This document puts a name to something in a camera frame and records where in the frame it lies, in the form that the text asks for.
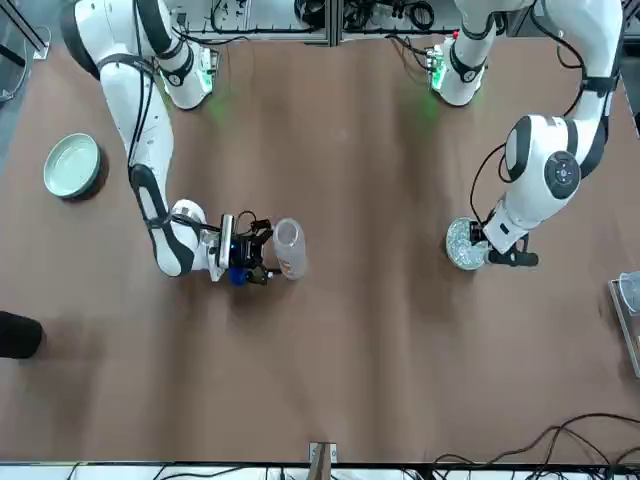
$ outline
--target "wire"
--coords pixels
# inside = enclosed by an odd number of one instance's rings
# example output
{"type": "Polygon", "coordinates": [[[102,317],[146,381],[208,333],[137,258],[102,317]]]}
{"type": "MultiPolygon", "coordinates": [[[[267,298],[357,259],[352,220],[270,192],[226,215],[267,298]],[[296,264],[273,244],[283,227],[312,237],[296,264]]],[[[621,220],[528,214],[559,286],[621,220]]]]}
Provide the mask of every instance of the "wire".
{"type": "Polygon", "coordinates": [[[566,63],[562,59],[562,55],[560,54],[560,47],[561,47],[561,45],[557,45],[556,46],[556,57],[558,57],[558,61],[560,62],[560,65],[562,65],[564,68],[568,68],[569,70],[574,70],[576,68],[582,68],[582,65],[580,65],[579,63],[576,63],[574,65],[566,63]]]}
{"type": "Polygon", "coordinates": [[[409,40],[409,37],[405,37],[405,40],[403,40],[397,34],[390,34],[390,35],[387,35],[386,38],[395,40],[396,42],[400,43],[404,48],[406,48],[412,53],[415,53],[416,55],[422,55],[425,57],[427,56],[427,52],[425,52],[424,50],[420,50],[419,48],[415,48],[411,44],[411,40],[409,40]]]}
{"type": "Polygon", "coordinates": [[[393,45],[393,49],[396,51],[396,53],[400,57],[400,61],[402,62],[404,71],[406,72],[407,76],[411,79],[411,81],[416,85],[428,86],[429,81],[427,80],[426,75],[423,75],[422,72],[418,72],[417,70],[412,70],[411,66],[407,63],[407,59],[404,56],[404,51],[405,51],[404,43],[398,42],[396,37],[391,37],[391,45],[393,45]]]}
{"type": "Polygon", "coordinates": [[[638,453],[640,452],[640,446],[638,447],[633,447],[630,448],[629,450],[627,450],[626,452],[624,452],[622,455],[620,455],[618,458],[616,458],[613,462],[613,465],[619,465],[620,462],[622,462],[622,460],[624,460],[625,458],[627,458],[629,455],[632,455],[634,453],[638,453]]]}
{"type": "Polygon", "coordinates": [[[478,183],[478,177],[480,177],[480,172],[482,172],[482,169],[485,167],[489,159],[491,159],[491,157],[493,157],[501,148],[504,148],[505,146],[506,146],[506,143],[501,143],[496,148],[494,148],[489,155],[486,156],[486,158],[480,164],[480,167],[476,172],[476,176],[473,179],[473,183],[471,184],[471,192],[469,193],[469,205],[471,205],[471,210],[473,211],[473,215],[476,217],[476,220],[478,221],[479,225],[483,225],[484,222],[480,220],[480,216],[478,215],[476,207],[473,204],[473,193],[476,190],[476,183],[478,183]]]}
{"type": "Polygon", "coordinates": [[[81,463],[82,463],[82,462],[76,462],[76,463],[73,465],[73,468],[72,468],[72,469],[71,469],[71,471],[69,472],[69,475],[67,475],[67,480],[71,480],[71,477],[73,477],[73,474],[75,473],[76,468],[78,468],[78,467],[80,466],[80,464],[81,464],[81,463]]]}
{"type": "Polygon", "coordinates": [[[181,215],[173,214],[169,217],[169,220],[179,225],[185,225],[187,227],[197,227],[201,228],[202,230],[208,230],[210,232],[216,233],[220,232],[220,228],[218,227],[214,227],[213,225],[209,225],[207,223],[196,222],[195,220],[191,220],[190,218],[181,215]]]}
{"type": "Polygon", "coordinates": [[[504,34],[509,27],[509,20],[505,12],[499,12],[496,14],[496,37],[504,34]]]}
{"type": "Polygon", "coordinates": [[[433,27],[433,24],[436,21],[436,15],[435,15],[435,12],[433,11],[433,7],[428,2],[425,2],[423,0],[410,4],[409,12],[407,13],[407,16],[409,17],[409,20],[411,21],[414,27],[420,30],[423,30],[425,32],[428,32],[431,29],[431,27],[433,27]],[[417,13],[418,10],[426,12],[420,15],[420,17],[422,18],[418,18],[418,13],[417,13]],[[425,15],[427,16],[426,22],[423,21],[423,18],[425,15]]]}
{"type": "Polygon", "coordinates": [[[198,37],[194,37],[194,36],[188,35],[188,34],[186,34],[184,32],[181,32],[180,30],[176,29],[175,27],[173,27],[173,31],[179,37],[181,37],[181,38],[183,38],[185,40],[189,40],[191,42],[197,43],[198,45],[202,45],[204,47],[215,47],[216,45],[227,45],[228,43],[236,42],[238,40],[250,41],[250,38],[247,37],[246,35],[238,35],[237,37],[228,38],[226,40],[214,41],[214,40],[205,40],[203,38],[198,38],[198,37]]]}
{"type": "MultiPolygon", "coordinates": [[[[236,216],[236,221],[233,225],[233,233],[235,235],[236,231],[238,230],[238,224],[240,223],[240,219],[244,216],[244,215],[251,215],[253,217],[253,221],[257,222],[258,221],[258,217],[256,217],[256,214],[253,213],[251,210],[243,210],[242,212],[240,212],[237,216],[236,216]]],[[[251,228],[249,228],[249,230],[247,230],[246,232],[241,233],[240,235],[246,235],[247,233],[251,232],[251,228]]]]}
{"type": "MultiPolygon", "coordinates": [[[[133,12],[133,24],[136,32],[136,46],[138,48],[138,55],[142,56],[142,45],[140,42],[140,26],[138,25],[138,1],[131,0],[132,12],[133,12]]],[[[129,153],[127,155],[127,165],[131,165],[131,159],[133,158],[133,151],[135,150],[138,138],[138,130],[140,129],[140,120],[142,119],[142,111],[144,109],[144,74],[140,70],[140,101],[138,102],[138,115],[136,117],[136,124],[133,130],[133,137],[131,139],[131,145],[129,145],[129,153]]]]}
{"type": "Polygon", "coordinates": [[[229,468],[228,470],[223,470],[222,472],[206,473],[206,474],[205,473],[175,473],[173,475],[168,475],[162,478],[161,480],[169,480],[171,478],[178,478],[178,477],[214,478],[220,475],[224,475],[225,473],[237,472],[238,470],[242,470],[244,468],[246,467],[234,467],[234,468],[229,468]]]}
{"type": "Polygon", "coordinates": [[[0,103],[13,100],[16,96],[16,93],[18,93],[18,90],[20,90],[20,88],[22,87],[22,84],[24,83],[24,79],[27,76],[27,69],[29,68],[29,64],[27,60],[27,41],[23,40],[22,43],[23,43],[23,49],[24,49],[23,59],[25,61],[25,66],[22,68],[22,75],[20,75],[20,79],[18,80],[18,82],[16,83],[16,86],[12,91],[6,92],[6,93],[5,91],[2,92],[2,95],[0,95],[0,103]]]}
{"type": "Polygon", "coordinates": [[[158,478],[160,478],[160,475],[162,475],[162,472],[164,472],[164,470],[169,466],[168,463],[165,463],[160,470],[158,470],[158,473],[156,473],[156,476],[153,477],[153,480],[158,480],[158,478]]]}
{"type": "MultiPolygon", "coordinates": [[[[409,37],[405,37],[405,40],[407,41],[407,43],[409,43],[409,45],[411,45],[411,39],[409,39],[409,37]]],[[[418,52],[416,52],[416,49],[413,48],[413,45],[411,45],[411,55],[413,55],[413,59],[416,61],[418,66],[422,70],[426,71],[427,70],[427,64],[426,63],[422,63],[420,61],[420,57],[418,57],[418,52]]]]}
{"type": "MultiPolygon", "coordinates": [[[[547,37],[552,38],[553,40],[558,42],[560,45],[562,45],[563,47],[565,47],[567,50],[569,50],[571,53],[575,55],[576,59],[578,60],[579,67],[582,70],[582,76],[584,77],[586,75],[586,66],[580,53],[578,53],[578,51],[575,48],[573,48],[573,46],[569,42],[558,37],[554,33],[547,30],[545,27],[540,25],[540,22],[538,22],[538,20],[536,19],[533,8],[529,10],[529,17],[531,18],[531,22],[536,26],[538,30],[544,33],[547,37]]],[[[562,114],[563,117],[566,117],[567,115],[569,115],[569,113],[571,113],[571,111],[575,108],[575,106],[578,104],[578,101],[580,100],[580,96],[582,95],[582,92],[584,92],[584,84],[580,82],[580,88],[578,89],[578,93],[576,94],[576,97],[571,103],[571,105],[569,106],[569,108],[567,108],[567,110],[562,114]]]]}
{"type": "Polygon", "coordinates": [[[515,182],[515,180],[511,180],[510,178],[507,178],[502,173],[502,165],[504,165],[505,159],[506,159],[506,153],[503,153],[502,157],[500,157],[500,162],[498,163],[498,176],[500,177],[500,180],[502,180],[503,183],[513,183],[515,182]]]}
{"type": "MultiPolygon", "coordinates": [[[[454,464],[453,466],[464,466],[464,467],[473,468],[473,469],[475,469],[475,468],[486,468],[486,467],[488,467],[490,465],[493,465],[493,464],[499,462],[500,460],[502,460],[505,457],[509,457],[509,456],[513,456],[513,455],[519,455],[521,453],[525,453],[525,452],[527,452],[529,450],[532,450],[549,433],[554,432],[553,437],[552,437],[551,442],[550,442],[550,445],[549,445],[549,449],[547,451],[547,455],[545,456],[544,461],[542,462],[540,467],[537,468],[536,471],[534,471],[533,474],[530,476],[531,479],[539,479],[544,474],[544,470],[546,470],[548,465],[549,465],[549,461],[551,460],[551,456],[553,455],[553,451],[555,449],[555,445],[556,445],[556,442],[558,440],[558,437],[559,437],[560,433],[564,432],[564,433],[568,433],[568,434],[580,439],[585,444],[590,446],[592,449],[594,449],[594,451],[596,451],[599,455],[601,455],[603,457],[603,459],[606,461],[606,463],[609,465],[608,459],[607,459],[606,455],[604,455],[602,453],[602,451],[600,451],[597,447],[595,447],[591,442],[586,440],[584,437],[582,437],[581,435],[578,435],[576,432],[574,432],[573,430],[568,428],[569,425],[571,425],[571,424],[573,424],[575,422],[581,421],[581,420],[588,419],[588,418],[607,418],[607,419],[618,420],[618,421],[621,421],[621,422],[624,422],[624,423],[631,423],[631,424],[634,424],[634,425],[640,425],[640,420],[632,418],[632,417],[627,417],[627,416],[624,416],[624,415],[617,415],[617,414],[612,414],[612,413],[599,413],[599,412],[598,413],[588,413],[588,414],[578,415],[576,417],[570,418],[569,420],[565,421],[561,425],[554,425],[554,426],[547,427],[540,435],[538,435],[538,437],[536,437],[536,439],[533,442],[531,442],[529,445],[525,446],[524,448],[519,448],[519,449],[503,452],[500,455],[496,456],[495,458],[489,460],[486,463],[476,463],[476,462],[473,462],[472,460],[464,458],[464,457],[462,457],[460,455],[454,455],[454,454],[447,453],[447,454],[440,455],[439,457],[437,457],[434,460],[433,464],[437,465],[439,462],[441,462],[444,459],[452,458],[452,459],[455,459],[455,460],[461,460],[463,462],[462,464],[454,464]]],[[[636,452],[640,452],[640,446],[639,447],[634,447],[632,449],[627,450],[620,457],[618,457],[616,462],[619,463],[618,460],[622,461],[627,456],[631,455],[632,453],[636,453],[636,452]]],[[[615,466],[617,466],[616,462],[614,462],[613,464],[610,464],[610,465],[615,467],[615,466]]]]}

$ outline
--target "brown tabletop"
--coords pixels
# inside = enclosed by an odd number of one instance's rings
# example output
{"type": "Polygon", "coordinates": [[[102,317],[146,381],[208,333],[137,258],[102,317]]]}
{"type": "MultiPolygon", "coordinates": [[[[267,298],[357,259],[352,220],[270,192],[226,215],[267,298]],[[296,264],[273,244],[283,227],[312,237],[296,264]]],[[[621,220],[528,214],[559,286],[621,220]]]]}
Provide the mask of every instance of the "brown tabletop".
{"type": "MultiPolygon", "coordinates": [[[[211,221],[251,208],[301,222],[307,276],[244,289],[160,272],[100,84],[52,49],[0,178],[0,308],[48,334],[38,360],[0,362],[0,457],[304,461],[309,441],[329,440],[343,462],[487,460],[575,414],[640,416],[606,291],[640,268],[622,88],[603,164],[532,235],[538,268],[463,273],[442,248],[484,156],[521,115],[573,98],[554,48],[498,42],[483,89],[455,109],[388,41],[230,47],[215,97],[169,107],[169,197],[211,221]],[[110,172],[70,204],[42,166],[75,131],[110,172]]],[[[479,181],[483,213],[504,189],[496,164],[479,181]]],[[[611,422],[576,429],[612,454],[640,440],[611,422]]],[[[567,439],[554,459],[588,461],[567,439]]]]}

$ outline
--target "clear container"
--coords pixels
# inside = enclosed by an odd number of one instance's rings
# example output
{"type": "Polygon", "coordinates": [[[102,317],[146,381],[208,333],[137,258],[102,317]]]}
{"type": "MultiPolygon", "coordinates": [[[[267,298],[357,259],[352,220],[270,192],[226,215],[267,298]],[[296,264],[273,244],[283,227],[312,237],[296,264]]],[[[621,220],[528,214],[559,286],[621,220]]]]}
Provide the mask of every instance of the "clear container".
{"type": "Polygon", "coordinates": [[[620,295],[632,315],[640,313],[640,272],[621,273],[620,295]]]}
{"type": "Polygon", "coordinates": [[[283,218],[273,232],[273,244],[282,274],[298,280],[307,271],[307,251],[302,227],[292,218],[283,218]]]}

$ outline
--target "white bowl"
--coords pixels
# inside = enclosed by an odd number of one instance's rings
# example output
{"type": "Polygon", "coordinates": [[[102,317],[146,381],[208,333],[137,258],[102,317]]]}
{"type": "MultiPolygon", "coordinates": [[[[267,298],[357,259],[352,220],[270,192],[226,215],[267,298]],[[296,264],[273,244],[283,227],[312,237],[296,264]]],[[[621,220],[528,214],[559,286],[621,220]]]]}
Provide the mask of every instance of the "white bowl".
{"type": "Polygon", "coordinates": [[[93,185],[100,171],[100,149],[85,133],[60,140],[44,163],[44,184],[59,198],[82,195],[93,185]]]}

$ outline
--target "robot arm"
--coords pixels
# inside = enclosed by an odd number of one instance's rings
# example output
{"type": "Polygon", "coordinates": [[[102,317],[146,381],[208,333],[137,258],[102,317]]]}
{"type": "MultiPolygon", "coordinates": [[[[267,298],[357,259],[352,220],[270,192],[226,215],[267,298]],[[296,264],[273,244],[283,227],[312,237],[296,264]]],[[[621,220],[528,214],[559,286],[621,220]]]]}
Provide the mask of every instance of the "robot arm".
{"type": "MultiPolygon", "coordinates": [[[[488,241],[488,261],[511,266],[535,265],[537,256],[518,250],[516,242],[560,211],[602,158],[608,133],[611,93],[618,78],[622,9],[609,0],[538,0],[547,17],[584,61],[581,94],[572,118],[527,115],[510,132],[506,164],[511,187],[483,225],[472,223],[472,243],[488,241]]],[[[462,29],[445,45],[447,66],[440,94],[453,105],[468,103],[479,87],[495,30],[493,13],[531,5],[531,0],[456,0],[462,29]],[[482,32],[478,28],[484,23],[482,32]],[[468,25],[475,25],[470,32],[468,25]]]]}
{"type": "Polygon", "coordinates": [[[234,268],[237,283],[266,284],[279,273],[262,264],[264,243],[272,234],[268,220],[255,220],[248,233],[237,235],[231,215],[213,227],[196,203],[178,200],[169,209],[167,202],[173,132],[155,69],[145,58],[157,60],[173,103],[192,109],[212,90],[200,66],[208,50],[172,31],[162,0],[79,0],[65,7],[61,27],[71,55],[102,85],[160,269],[172,277],[208,270],[218,281],[234,268]]]}

